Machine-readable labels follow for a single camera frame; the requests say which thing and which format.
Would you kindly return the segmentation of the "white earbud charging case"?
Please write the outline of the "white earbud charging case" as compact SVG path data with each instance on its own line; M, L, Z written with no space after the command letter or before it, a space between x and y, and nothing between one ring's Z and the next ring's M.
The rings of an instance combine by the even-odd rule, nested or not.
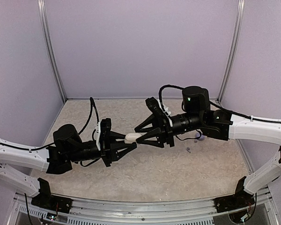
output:
M126 144L132 144L132 143L135 143L136 140L138 138L140 138L142 136L141 133L128 133L125 135L125 139L124 139L124 142Z

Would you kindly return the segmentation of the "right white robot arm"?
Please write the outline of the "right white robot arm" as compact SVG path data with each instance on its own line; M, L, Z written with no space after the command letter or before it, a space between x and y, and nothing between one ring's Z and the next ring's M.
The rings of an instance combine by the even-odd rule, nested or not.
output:
M182 91L183 114L172 116L164 107L162 91L158 99L146 99L151 115L134 130L138 144L163 148L174 146L174 137L193 130L218 140L253 140L279 145L279 151L253 174L242 178L230 198L234 208L245 204L249 196L281 176L281 120L247 116L218 107L211 110L208 90L199 86L179 87Z

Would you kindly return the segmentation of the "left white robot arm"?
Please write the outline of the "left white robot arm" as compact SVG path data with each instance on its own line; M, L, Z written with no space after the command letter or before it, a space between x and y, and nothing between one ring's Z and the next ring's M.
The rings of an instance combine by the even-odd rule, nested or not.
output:
M136 142L127 143L125 135L109 129L99 131L96 140L83 142L72 124L60 127L54 132L53 138L53 144L43 147L21 145L0 138L0 181L29 197L37 197L48 209L56 204L49 183L18 171L15 165L60 175L72 170L73 163L83 161L101 159L108 167L137 147Z

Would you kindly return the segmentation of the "purple round earbud case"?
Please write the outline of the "purple round earbud case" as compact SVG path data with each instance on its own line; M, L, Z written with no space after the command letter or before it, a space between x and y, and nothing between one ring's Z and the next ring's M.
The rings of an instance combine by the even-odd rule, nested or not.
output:
M194 142L197 143L203 140L205 140L205 136L201 132L197 131L194 137Z

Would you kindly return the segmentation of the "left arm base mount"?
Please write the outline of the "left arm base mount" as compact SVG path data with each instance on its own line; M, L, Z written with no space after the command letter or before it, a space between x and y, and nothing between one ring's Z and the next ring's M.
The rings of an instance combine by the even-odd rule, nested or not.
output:
M31 199L31 204L43 209L69 214L73 200L67 197L53 195L49 182L38 178L38 194Z

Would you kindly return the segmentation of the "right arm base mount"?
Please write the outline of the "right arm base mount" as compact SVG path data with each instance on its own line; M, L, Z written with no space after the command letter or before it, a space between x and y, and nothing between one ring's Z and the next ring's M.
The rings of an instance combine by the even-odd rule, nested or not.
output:
M245 179L246 176L238 181L234 194L214 199L214 205L217 213L236 210L255 204L256 200L254 195L249 194L244 190Z

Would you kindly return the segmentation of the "front aluminium rail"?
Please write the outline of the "front aluminium rail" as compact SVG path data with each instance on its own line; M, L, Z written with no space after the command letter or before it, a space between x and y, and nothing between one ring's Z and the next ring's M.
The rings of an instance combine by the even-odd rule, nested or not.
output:
M230 225L232 211L217 212L214 198L171 202L116 202L72 197L69 213L53 212L25 202L16 193L5 224L25 225Z

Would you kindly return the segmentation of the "right aluminium frame post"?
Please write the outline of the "right aluminium frame post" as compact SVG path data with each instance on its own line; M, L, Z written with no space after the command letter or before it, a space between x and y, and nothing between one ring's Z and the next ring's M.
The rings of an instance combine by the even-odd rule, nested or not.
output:
M227 60L227 64L225 67L224 77L223 77L223 80L221 83L219 94L217 96L217 102L219 104L222 103L222 101L224 99L225 91L228 86L230 74L231 74L231 71L233 68L235 54L237 52L237 45L238 45L239 35L241 32L241 26L242 26L242 21L243 21L243 16L244 16L245 0L239 0L237 3L238 3L237 14L236 14L236 19L235 19L235 24L234 24L234 29L233 29L232 41L231 41L229 54L228 54L228 60Z

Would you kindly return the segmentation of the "aluminium frame post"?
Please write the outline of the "aluminium frame post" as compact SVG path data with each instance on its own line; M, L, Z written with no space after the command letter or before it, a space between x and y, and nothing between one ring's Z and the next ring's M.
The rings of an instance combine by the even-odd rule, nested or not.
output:
M59 74L58 65L56 62L55 54L54 54L54 49L53 49L51 36L50 36L49 23L48 23L47 14L46 14L45 1L38 0L37 5L38 5L38 10L39 10L39 15L40 15L42 31L43 31L43 35L44 35L45 46L47 49L48 59L49 59L49 62L50 62L51 68L52 68L53 77L54 77L55 83L57 85L57 89L58 89L58 93L60 95L61 101L63 104L65 104L67 101L67 96L66 96L66 92L65 92L60 74Z
M234 24L234 29L233 29L232 41L231 41L229 54L228 54L228 60L227 60L227 64L225 67L224 77L223 77L223 80L221 83L219 94L217 96L217 102L219 104L222 103L222 101L224 99L225 91L228 86L230 74L231 74L231 71L233 68L235 54L237 52L237 45L238 45L239 35L241 32L241 26L242 26L242 21L243 21L243 16L244 16L245 0L239 0L237 3L238 3L237 14L236 14L236 19L235 19L235 24Z

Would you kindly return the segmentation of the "left aluminium frame post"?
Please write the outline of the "left aluminium frame post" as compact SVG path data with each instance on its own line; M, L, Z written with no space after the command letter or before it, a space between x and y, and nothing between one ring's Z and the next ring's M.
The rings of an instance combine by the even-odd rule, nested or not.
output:
M46 14L45 1L38 0L37 5L38 5L38 10L39 10L39 15L40 15L42 31L43 31L43 35L44 35L45 46L47 49L48 59L49 59L49 62L50 62L51 68L52 68L53 77L54 77L55 83L57 85L57 89L58 89L58 93L60 95L61 101L63 104L65 104L67 101L67 96L66 96L66 92L65 92L60 74L59 74L58 65L56 62L55 54L54 54L54 49L53 49L51 36L50 36L49 23L48 23L47 14Z

